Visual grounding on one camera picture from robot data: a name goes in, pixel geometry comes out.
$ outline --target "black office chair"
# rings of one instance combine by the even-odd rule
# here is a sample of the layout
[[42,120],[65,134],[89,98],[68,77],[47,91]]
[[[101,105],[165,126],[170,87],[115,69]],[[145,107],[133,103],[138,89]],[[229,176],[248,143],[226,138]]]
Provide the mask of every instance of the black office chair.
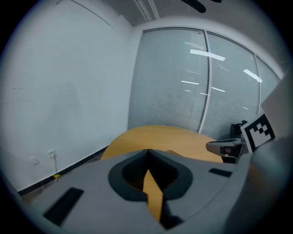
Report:
[[242,123],[231,124],[231,128],[230,128],[231,139],[240,138],[240,135],[241,135],[240,127],[245,125],[246,123],[247,123],[247,121],[242,120]]

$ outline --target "electrical socket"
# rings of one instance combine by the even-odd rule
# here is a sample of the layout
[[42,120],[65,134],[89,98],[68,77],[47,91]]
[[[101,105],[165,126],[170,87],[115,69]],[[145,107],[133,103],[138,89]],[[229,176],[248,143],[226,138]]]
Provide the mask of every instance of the electrical socket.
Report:
[[53,150],[50,150],[50,151],[48,151],[48,154],[50,155],[50,158],[57,157],[56,151],[55,151],[54,149],[53,149]]

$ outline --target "table top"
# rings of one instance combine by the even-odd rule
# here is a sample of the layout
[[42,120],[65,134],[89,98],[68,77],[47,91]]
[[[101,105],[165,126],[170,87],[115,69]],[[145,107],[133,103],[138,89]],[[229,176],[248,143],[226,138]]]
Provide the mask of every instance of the table top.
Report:
[[[158,149],[184,157],[222,163],[222,158],[206,149],[214,139],[193,131],[162,125],[133,128],[119,135],[107,147],[101,160],[141,149]],[[147,171],[143,191],[148,196],[148,207],[155,218],[161,217],[163,194],[151,173]]]

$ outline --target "metal frame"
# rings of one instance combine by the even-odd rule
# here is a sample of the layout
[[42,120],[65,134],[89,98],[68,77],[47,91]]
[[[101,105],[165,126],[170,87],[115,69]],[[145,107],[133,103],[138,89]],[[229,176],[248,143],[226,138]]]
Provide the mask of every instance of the metal frame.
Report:
[[[209,38],[207,37],[207,32],[204,31],[205,33],[205,39],[206,39],[206,50],[209,53],[210,52],[210,43],[209,43]],[[210,103],[210,97],[211,97],[211,88],[212,88],[212,59],[209,56],[208,57],[208,76],[207,76],[207,96],[206,96],[206,103],[205,103],[205,107],[204,107],[204,111],[203,111],[203,115],[201,117],[201,123],[200,123],[200,127],[198,129],[198,133],[201,133],[202,129],[203,129],[203,125],[205,123],[206,120],[206,115],[207,115],[207,110],[209,107],[209,103]]]
[[[233,38],[231,38],[231,37],[229,37],[227,35],[224,35],[224,34],[221,34],[221,33],[218,33],[218,32],[206,30],[206,29],[203,29],[203,28],[190,27],[190,26],[188,26],[188,27],[185,27],[185,26],[167,26],[167,27],[166,26],[162,26],[162,27],[149,28],[149,29],[142,30],[142,32],[141,32],[141,38],[142,38],[143,33],[145,33],[145,32],[159,31],[159,30],[169,30],[169,29],[183,29],[183,30],[192,30],[192,31],[201,31],[201,32],[204,32],[204,34],[205,34],[205,40],[206,40],[206,50],[207,50],[208,53],[210,52],[210,44],[209,44],[209,39],[208,39],[208,35],[207,34],[212,34],[212,35],[215,35],[215,36],[218,36],[218,37],[222,37],[223,39],[229,40],[232,43],[235,43],[235,44],[241,46],[242,48],[244,48],[245,50],[249,51],[250,53],[252,53],[254,55],[255,62],[256,62],[256,67],[257,67],[257,71],[258,71],[258,76],[259,77],[260,77],[260,73],[259,73],[259,66],[258,66],[258,63],[257,63],[257,59],[261,60],[273,72],[273,74],[277,77],[278,84],[280,82],[280,78],[278,77],[278,75],[274,72],[274,70],[268,65],[268,63],[263,58],[261,58],[258,54],[256,54],[253,50],[251,50],[246,45],[244,45],[244,44],[236,41],[235,39],[233,39]],[[139,47],[138,47],[137,54],[136,54],[136,62],[137,62],[137,56],[138,56],[138,53],[139,53]],[[206,115],[207,115],[207,110],[208,110],[209,102],[210,102],[210,96],[211,96],[211,87],[212,87],[212,59],[211,59],[210,56],[208,57],[208,70],[209,70],[208,71],[208,87],[207,87],[207,94],[208,95],[206,96],[205,107],[204,107],[203,115],[202,115],[202,118],[201,118],[201,122],[200,122],[200,127],[199,127],[199,130],[198,130],[198,133],[201,133],[202,132],[203,125],[205,123],[205,119],[206,119]],[[134,73],[135,73],[135,68],[134,68],[133,76],[132,76],[131,93],[132,93],[132,89],[133,89]],[[261,96],[260,82],[259,82],[259,91],[260,91],[260,94],[259,94],[259,108],[258,108],[258,113],[260,111],[260,96]],[[129,129],[130,103],[129,103],[129,111],[128,111],[127,129]]]

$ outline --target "ceiling fan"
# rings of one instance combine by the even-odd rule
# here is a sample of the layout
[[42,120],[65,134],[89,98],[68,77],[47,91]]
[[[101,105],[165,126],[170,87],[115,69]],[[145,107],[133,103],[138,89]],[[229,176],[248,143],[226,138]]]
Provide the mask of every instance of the ceiling fan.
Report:
[[[200,3],[197,0],[181,0],[182,2],[185,2],[186,4],[190,5],[194,9],[196,9],[199,13],[205,13],[206,12],[206,7]],[[221,3],[222,0],[211,0],[213,2]]]

